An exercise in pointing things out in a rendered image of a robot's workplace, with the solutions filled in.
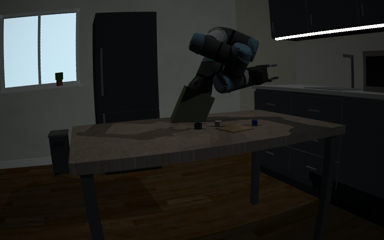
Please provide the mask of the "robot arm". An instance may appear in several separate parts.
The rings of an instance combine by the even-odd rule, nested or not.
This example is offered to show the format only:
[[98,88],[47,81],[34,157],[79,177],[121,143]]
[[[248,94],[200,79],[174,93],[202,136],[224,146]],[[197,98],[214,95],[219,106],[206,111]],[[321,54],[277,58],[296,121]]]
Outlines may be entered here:
[[214,27],[206,35],[196,32],[189,50],[204,58],[188,87],[209,96],[213,86],[221,94],[242,89],[258,46],[258,40],[228,27]]

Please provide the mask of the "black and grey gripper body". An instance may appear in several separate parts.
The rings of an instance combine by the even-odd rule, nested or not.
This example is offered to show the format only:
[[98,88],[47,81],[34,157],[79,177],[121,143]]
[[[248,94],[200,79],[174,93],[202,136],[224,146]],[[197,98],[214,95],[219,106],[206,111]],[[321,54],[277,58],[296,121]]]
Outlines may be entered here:
[[246,83],[243,88],[247,88],[254,85],[261,85],[269,81],[266,65],[248,67],[244,72],[244,76],[246,79]]

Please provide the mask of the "tan flat mat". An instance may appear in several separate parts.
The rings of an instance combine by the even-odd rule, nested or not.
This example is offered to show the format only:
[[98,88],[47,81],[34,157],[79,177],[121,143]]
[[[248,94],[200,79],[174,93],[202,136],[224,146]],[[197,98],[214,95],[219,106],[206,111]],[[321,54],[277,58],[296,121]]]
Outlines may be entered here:
[[224,127],[217,127],[215,129],[222,130],[222,131],[227,131],[227,132],[231,132],[231,133],[235,133],[235,132],[252,130],[252,129],[255,129],[255,128],[247,127],[247,126],[242,126],[242,125],[230,125],[230,126],[224,126]]

